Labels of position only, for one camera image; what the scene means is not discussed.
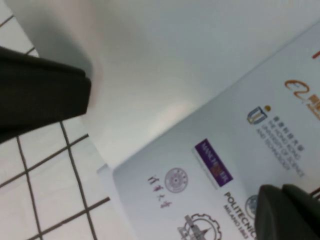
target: university logo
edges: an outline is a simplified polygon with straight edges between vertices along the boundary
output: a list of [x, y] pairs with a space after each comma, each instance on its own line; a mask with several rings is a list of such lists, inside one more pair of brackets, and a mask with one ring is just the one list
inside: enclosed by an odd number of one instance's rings
[[181, 193], [188, 185], [188, 175], [181, 168], [173, 168], [165, 175], [164, 184], [170, 192]]
[[270, 110], [271, 107], [269, 105], [264, 106], [264, 109], [257, 106], [255, 109], [249, 112], [247, 120], [252, 125], [259, 124], [268, 117], [266, 112], [270, 112]]
[[253, 195], [245, 202], [245, 212], [251, 218], [255, 219], [257, 210], [258, 195]]
[[221, 240], [220, 225], [209, 215], [187, 215], [184, 219], [184, 226], [178, 227], [181, 240]]

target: grout line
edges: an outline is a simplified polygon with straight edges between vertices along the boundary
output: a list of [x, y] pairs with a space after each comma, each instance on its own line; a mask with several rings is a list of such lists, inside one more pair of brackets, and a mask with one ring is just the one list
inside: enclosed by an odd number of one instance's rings
[[14, 180], [17, 180], [18, 178], [22, 177], [25, 174], [26, 174], [26, 171], [23, 171], [23, 172], [19, 173], [18, 175], [14, 176], [13, 178], [1, 183], [0, 184], [0, 188], [4, 187], [5, 185], [7, 185], [7, 184], [9, 184], [11, 182], [13, 182]]
[[36, 48], [35, 48], [35, 47], [32, 47], [29, 51], [27, 51], [27, 52], [25, 53], [25, 55], [29, 55], [33, 50], [36, 50]]
[[[88, 138], [88, 137], [89, 137], [89, 135], [86, 134], [86, 135], [78, 138], [77, 140], [73, 141], [73, 142], [70, 144], [70, 147], [72, 147], [73, 145], [76, 145], [77, 143], [81, 142], [82, 140], [84, 140], [84, 139], [86, 139], [86, 138]], [[68, 149], [68, 147], [65, 146], [64, 148], [60, 149], [59, 151], [55, 152], [54, 154], [46, 157], [44, 160], [42, 160], [42, 161], [38, 162], [37, 164], [33, 165], [32, 167], [28, 168], [27, 171], [23, 171], [23, 172], [17, 174], [16, 176], [10, 178], [9, 180], [1, 183], [1, 184], [0, 184], [0, 188], [2, 188], [2, 187], [4, 187], [5, 185], [8, 185], [9, 183], [13, 182], [14, 180], [17, 180], [18, 178], [22, 177], [23, 175], [26, 174], [26, 172], [30, 172], [30, 171], [36, 169], [36, 168], [39, 167], [40, 165], [46, 163], [47, 161], [49, 161], [50, 159], [54, 158], [55, 156], [59, 155], [60, 153], [62, 153], [63, 151], [65, 151], [65, 150], [67, 150], [67, 149]]]
[[92, 206], [90, 206], [88, 208], [88, 210], [91, 211], [91, 210], [93, 210], [93, 209], [99, 207], [100, 205], [105, 204], [105, 203], [107, 203], [109, 201], [110, 201], [110, 197], [106, 197], [105, 199], [102, 199], [101, 201], [98, 201], [97, 203], [95, 203]]
[[89, 222], [89, 225], [90, 225], [92, 237], [93, 237], [93, 240], [98, 240], [97, 235], [96, 235], [96, 231], [95, 231], [95, 228], [94, 228], [94, 224], [92, 222], [92, 219], [91, 219], [91, 216], [90, 216], [90, 212], [89, 212], [89, 209], [88, 209], [85, 192], [84, 192], [84, 189], [82, 187], [81, 179], [80, 179], [80, 176], [79, 176], [79, 173], [78, 173], [78, 170], [77, 170], [77, 166], [75, 164], [75, 160], [74, 160], [74, 157], [73, 157], [73, 154], [72, 154], [72, 151], [71, 151], [71, 146], [70, 146], [70, 143], [69, 143], [68, 135], [67, 135], [65, 126], [64, 126], [62, 121], [60, 122], [60, 126], [62, 128], [63, 136], [64, 136], [64, 139], [65, 139], [66, 145], [68, 147], [68, 153], [69, 153], [70, 161], [71, 161], [71, 164], [72, 164], [72, 167], [73, 167], [73, 170], [74, 170], [76, 181], [78, 182], [79, 190], [80, 190], [82, 201], [83, 201], [83, 205], [84, 205], [84, 210], [85, 210], [86, 216], [88, 218], [88, 222]]
[[42, 164], [48, 162], [49, 160], [53, 159], [55, 156], [61, 154], [62, 152], [64, 152], [65, 150], [67, 150], [68, 147], [65, 146], [64, 148], [60, 149], [59, 151], [55, 152], [54, 154], [46, 157], [45, 159], [43, 159], [42, 161], [38, 162], [37, 164], [33, 165], [32, 167], [30, 167], [27, 171], [30, 172], [34, 169], [36, 169], [37, 167], [41, 166]]
[[26, 175], [26, 180], [28, 182], [28, 186], [29, 186], [29, 191], [30, 191], [30, 196], [31, 196], [31, 201], [32, 201], [32, 207], [33, 207], [33, 212], [34, 212], [34, 217], [35, 217], [35, 222], [36, 222], [36, 227], [38, 228], [38, 232], [40, 234], [40, 236], [39, 236], [40, 240], [43, 240], [43, 237], [42, 237], [42, 234], [41, 234], [39, 218], [38, 218], [38, 213], [37, 213], [37, 208], [36, 208], [35, 196], [34, 196], [34, 193], [32, 191], [30, 176], [29, 176], [29, 173], [27, 171], [27, 163], [26, 163], [26, 159], [25, 159], [24, 153], [22, 151], [22, 147], [21, 147], [19, 136], [16, 137], [16, 141], [18, 143], [19, 152], [20, 152], [21, 159], [22, 159], [22, 162], [23, 162], [24, 170], [26, 171], [25, 175]]
[[[91, 211], [91, 210], [93, 210], [93, 209], [95, 209], [95, 208], [97, 208], [97, 207], [101, 206], [102, 204], [105, 204], [105, 203], [107, 203], [109, 201], [110, 201], [110, 198], [106, 197], [106, 198], [102, 199], [101, 201], [98, 201], [97, 203], [95, 203], [92, 206], [90, 206], [88, 208], [88, 210]], [[86, 212], [87, 212], [86, 210], [82, 210], [82, 211], [76, 213], [75, 215], [72, 215], [71, 217], [68, 217], [65, 220], [63, 220], [63, 221], [61, 221], [61, 222], [49, 227], [48, 229], [44, 230], [41, 234], [45, 235], [45, 234], [47, 234], [47, 233], [49, 233], [49, 232], [61, 227], [62, 225], [67, 224], [67, 223], [71, 222], [72, 220], [74, 220], [74, 219], [86, 214]], [[27, 239], [27, 240], [36, 240], [37, 238], [39, 238], [39, 236], [40, 236], [40, 234], [37, 234], [37, 235]]]
[[13, 19], [15, 16], [11, 15], [6, 20], [4, 20], [2, 23], [0, 23], [0, 28], [2, 28], [6, 23], [8, 23], [11, 19]]

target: hong kong university of science and technology logo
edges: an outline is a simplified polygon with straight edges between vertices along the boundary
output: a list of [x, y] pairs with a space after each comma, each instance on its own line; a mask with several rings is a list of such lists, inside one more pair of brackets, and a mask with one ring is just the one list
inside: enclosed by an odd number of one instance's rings
[[255, 109], [249, 112], [247, 121], [252, 125], [259, 124], [268, 117], [266, 112], [270, 112], [270, 111], [271, 111], [271, 107], [269, 105], [264, 106], [264, 109], [257, 106]]
[[185, 224], [178, 227], [181, 240], [221, 240], [220, 225], [208, 214], [185, 216]]

